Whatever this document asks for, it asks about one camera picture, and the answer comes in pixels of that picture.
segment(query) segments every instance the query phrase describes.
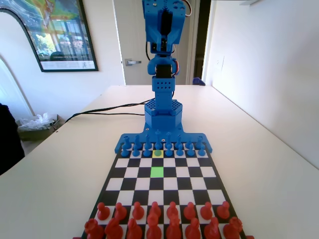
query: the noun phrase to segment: black square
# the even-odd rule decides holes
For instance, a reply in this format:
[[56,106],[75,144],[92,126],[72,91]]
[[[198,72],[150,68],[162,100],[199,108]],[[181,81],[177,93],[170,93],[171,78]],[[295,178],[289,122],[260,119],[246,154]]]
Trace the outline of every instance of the black square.
[[113,168],[110,176],[112,178],[124,178],[126,168]]
[[130,158],[128,167],[139,167],[141,159],[140,158]]
[[139,168],[138,178],[150,178],[151,168]]
[[120,191],[104,191],[101,202],[103,202],[105,206],[115,206],[119,193]]
[[190,178],[177,178],[179,190],[192,190]]
[[136,184],[136,178],[124,178],[121,186],[121,190],[134,190]]
[[151,178],[150,190],[163,190],[163,189],[164,189],[164,179],[163,178]]
[[[151,209],[151,207],[152,206],[148,206],[148,213],[147,213],[147,215],[149,215],[150,214],[150,209]],[[164,206],[163,205],[159,205],[159,208],[160,208],[160,211],[161,211],[161,214],[160,214],[160,217],[159,217],[159,224],[164,224],[164,213],[166,213],[166,212],[164,212]]]
[[152,158],[152,167],[164,167],[164,159]]
[[175,159],[175,166],[176,167],[187,167],[186,158],[176,158]]
[[212,167],[210,158],[199,158],[198,163],[201,167]]
[[171,202],[179,205],[178,190],[164,190],[164,205],[169,205]]
[[164,178],[176,178],[176,168],[164,167]]
[[139,202],[141,205],[146,206],[149,201],[149,191],[148,190],[136,190],[134,191],[132,205],[135,202]]
[[188,167],[188,171],[191,178],[203,177],[200,167]]
[[193,190],[193,194],[197,205],[205,205],[206,202],[210,202],[207,190]]
[[204,178],[207,189],[221,189],[221,186],[216,177]]

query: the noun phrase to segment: blue pawn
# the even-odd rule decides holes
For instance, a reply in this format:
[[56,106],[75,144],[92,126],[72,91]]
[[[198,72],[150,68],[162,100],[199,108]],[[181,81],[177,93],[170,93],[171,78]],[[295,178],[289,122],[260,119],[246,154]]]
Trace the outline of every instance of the blue pawn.
[[139,156],[139,154],[140,154],[140,152],[138,150],[138,146],[137,146],[137,144],[134,144],[133,156],[137,157],[137,156]]
[[189,149],[190,144],[191,144],[191,138],[189,138],[188,142],[185,144],[185,147]]
[[140,142],[140,136],[139,135],[135,136],[134,148],[135,148],[135,145],[136,145],[138,150],[140,150],[142,148],[142,144]]
[[130,143],[130,138],[128,136],[124,137],[124,141],[125,141],[125,144],[122,146],[122,148],[124,147],[125,149],[129,149],[132,147]]
[[150,149],[145,148],[145,151],[143,152],[143,155],[144,155],[145,157],[149,157],[149,156],[151,155]]
[[199,136],[198,138],[197,138],[197,143],[196,143],[196,145],[195,145],[195,147],[196,147],[196,149],[201,149],[201,146],[203,145],[203,136]]
[[127,157],[129,155],[130,152],[128,152],[128,150],[124,147],[124,144],[122,145],[122,152],[121,155],[122,157]]
[[162,143],[160,142],[160,131],[159,130],[157,130],[156,132],[155,132],[155,134],[156,134],[156,144],[155,144],[155,148],[157,149],[157,150],[159,150],[159,149],[161,149],[162,147],[163,147],[163,145],[162,145]]
[[169,147],[172,148],[172,143],[170,141],[170,136],[171,136],[171,133],[170,132],[167,132],[167,142],[165,144],[165,147],[168,149]]
[[152,144],[150,143],[150,136],[147,134],[146,135],[145,149],[150,149],[150,148],[152,148]]
[[187,151],[188,156],[194,156],[195,155],[195,150],[193,144],[189,146],[189,150]]
[[198,155],[199,156],[205,156],[205,145],[203,144],[202,146],[201,146],[201,149],[198,151]]
[[183,148],[183,145],[180,144],[179,147],[178,147],[178,151],[176,152],[176,154],[178,156],[183,156],[184,155],[184,152],[183,152],[182,148]]

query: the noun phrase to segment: blue chess piece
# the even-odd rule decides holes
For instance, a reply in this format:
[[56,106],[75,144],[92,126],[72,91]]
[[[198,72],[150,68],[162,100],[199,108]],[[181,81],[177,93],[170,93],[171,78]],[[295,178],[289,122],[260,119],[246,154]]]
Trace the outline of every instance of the blue chess piece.
[[165,147],[166,148],[172,148],[172,143],[171,143],[171,141],[170,141],[170,136],[171,136],[171,133],[170,132],[167,132],[167,142],[166,142],[166,144],[165,144]]
[[129,151],[124,147],[124,144],[122,145],[122,152],[121,155],[122,157],[127,157],[129,155]]
[[140,152],[138,150],[138,145],[137,144],[134,144],[134,151],[133,151],[133,156],[134,157],[137,157],[139,156]]
[[155,148],[157,149],[157,150],[159,150],[159,149],[161,149],[162,147],[163,147],[163,145],[162,145],[162,143],[160,142],[160,131],[159,130],[157,130],[156,132],[155,132],[155,134],[156,134],[156,144],[155,144]]
[[189,146],[189,150],[187,151],[187,155],[188,155],[188,156],[194,156],[194,155],[195,155],[195,150],[194,150],[193,144],[191,144],[191,145]]
[[199,156],[205,156],[205,145],[202,144],[201,149],[198,151]]
[[142,144],[140,142],[140,136],[139,135],[135,136],[134,148],[135,148],[135,145],[137,147],[137,150],[140,150],[142,148]]
[[124,147],[125,149],[130,149],[132,147],[130,143],[130,138],[128,136],[124,136],[124,141],[125,144],[122,146],[122,148]]
[[152,148],[152,144],[150,143],[150,136],[149,136],[149,134],[146,135],[146,143],[145,143],[144,148],[145,148],[145,149],[150,149],[150,148]]
[[148,148],[145,148],[145,151],[143,152],[143,155],[145,157],[149,157],[151,155],[151,151]]
[[177,154],[178,156],[183,156],[183,155],[184,155],[184,152],[183,152],[182,148],[183,148],[183,145],[180,144],[180,145],[178,146],[178,151],[176,152],[176,154]]

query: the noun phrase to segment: white square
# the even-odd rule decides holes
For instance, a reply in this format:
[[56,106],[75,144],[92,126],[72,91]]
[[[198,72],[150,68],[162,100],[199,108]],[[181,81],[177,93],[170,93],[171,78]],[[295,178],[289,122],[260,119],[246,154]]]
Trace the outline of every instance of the white square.
[[137,178],[135,190],[149,190],[150,178]]
[[110,209],[110,215],[108,218],[106,218],[106,220],[100,220],[98,219],[98,212],[99,210],[96,212],[96,215],[95,215],[95,220],[97,220],[98,224],[99,225],[107,225],[107,223],[109,223],[109,221],[112,219],[112,215],[113,215],[113,212],[114,212],[114,209],[115,209],[115,206],[107,206],[109,209]]
[[[199,220],[199,224],[209,224],[210,223],[210,219],[206,220],[204,219],[201,214],[200,214],[200,209],[204,207],[204,205],[196,205],[196,210],[197,210],[197,214],[198,214],[198,220]],[[213,215],[212,217],[214,217],[214,211],[213,208],[211,207],[210,210],[212,211]]]
[[150,168],[152,166],[152,158],[141,158],[140,168]]
[[175,167],[174,158],[164,158],[164,167]]
[[186,158],[188,167],[199,167],[199,162],[197,158]]
[[132,167],[132,168],[126,168],[125,171],[125,178],[137,178],[139,173],[139,168]]
[[128,158],[119,158],[118,161],[116,162],[115,167],[116,168],[126,168],[129,164],[129,159]]
[[200,156],[200,155],[198,154],[198,150],[195,150],[195,152],[196,152],[197,158],[208,158],[208,155],[207,155],[206,150],[205,150],[205,155],[204,155],[204,156]]
[[207,189],[205,181],[204,181],[204,178],[190,178],[190,182],[191,182],[191,187],[192,187],[193,190],[196,190],[196,189],[205,190],[205,189]]
[[174,157],[175,158],[186,158],[185,150],[182,150],[182,151],[183,151],[183,155],[179,156],[179,155],[177,155],[177,150],[174,150]]
[[123,183],[123,178],[110,178],[106,191],[119,191]]
[[[140,225],[145,225],[146,224],[146,218],[147,218],[147,212],[148,212],[148,207],[147,206],[141,206],[144,209],[144,215],[141,219],[136,220],[137,224]],[[133,210],[134,210],[134,206],[132,206],[131,208],[131,212],[130,212],[130,219],[133,218]]]
[[178,190],[177,178],[164,178],[164,190]]
[[216,177],[214,169],[212,167],[201,167],[200,168],[203,177]]
[[177,178],[189,178],[188,167],[176,167]]
[[195,204],[193,190],[179,190],[178,197],[180,205],[187,205],[189,202]]
[[120,191],[117,203],[122,203],[123,206],[131,206],[133,201],[134,191]]
[[158,205],[164,205],[164,191],[163,190],[149,190],[148,205],[157,202]]
[[222,205],[226,201],[221,190],[207,190],[212,205]]
[[[169,208],[169,205],[164,205],[164,224],[166,224],[166,225],[169,224],[169,218],[167,216],[168,208]],[[179,205],[176,205],[176,209],[178,211],[178,218],[181,218],[180,217],[180,207],[179,207]]]

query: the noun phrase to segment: red chess piece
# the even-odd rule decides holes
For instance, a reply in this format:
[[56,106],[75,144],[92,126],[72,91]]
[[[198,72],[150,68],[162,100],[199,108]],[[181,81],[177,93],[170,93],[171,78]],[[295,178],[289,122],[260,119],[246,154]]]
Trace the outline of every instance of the red chess piece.
[[222,219],[229,218],[229,203],[225,201],[225,202],[223,202],[222,205],[218,206],[217,207],[217,214]]
[[110,209],[105,207],[104,203],[98,204],[98,219],[101,221],[106,220],[110,215]]
[[187,204],[187,207],[184,208],[184,216],[188,219],[191,220],[195,217],[195,209],[194,209],[194,204],[192,202],[189,202]]
[[178,210],[176,208],[176,203],[175,202],[171,202],[169,204],[169,208],[166,211],[167,217],[170,219],[172,215],[175,215],[178,217]]
[[213,212],[211,211],[210,202],[205,203],[205,206],[200,209],[200,214],[205,220],[211,219],[211,217],[213,216]]
[[112,218],[104,230],[107,239],[121,239],[123,236],[123,229],[119,225],[119,220]]
[[161,215],[160,207],[157,202],[152,203],[152,207],[150,209],[150,213],[155,213],[158,217]]
[[232,217],[229,224],[223,228],[226,239],[239,239],[239,233],[243,230],[243,223],[237,217]]
[[102,239],[103,227],[98,225],[94,218],[89,219],[84,225],[84,232],[87,234],[87,239]]
[[141,204],[139,202],[134,203],[134,210],[132,214],[135,220],[139,220],[144,216],[144,208],[141,207]]
[[204,235],[206,239],[220,239],[217,218],[211,218],[210,223],[205,226]]
[[123,220],[126,217],[126,214],[127,214],[126,208],[122,206],[122,203],[117,203],[115,205],[115,209],[116,209],[116,211],[115,211],[115,216],[114,217],[117,220],[119,220],[119,221]]
[[199,221],[197,218],[193,218],[190,221],[190,225],[185,230],[186,239],[200,239],[200,231],[198,229]]
[[142,229],[139,225],[136,224],[134,218],[129,219],[128,223],[129,231],[127,234],[127,239],[141,239],[142,238]]

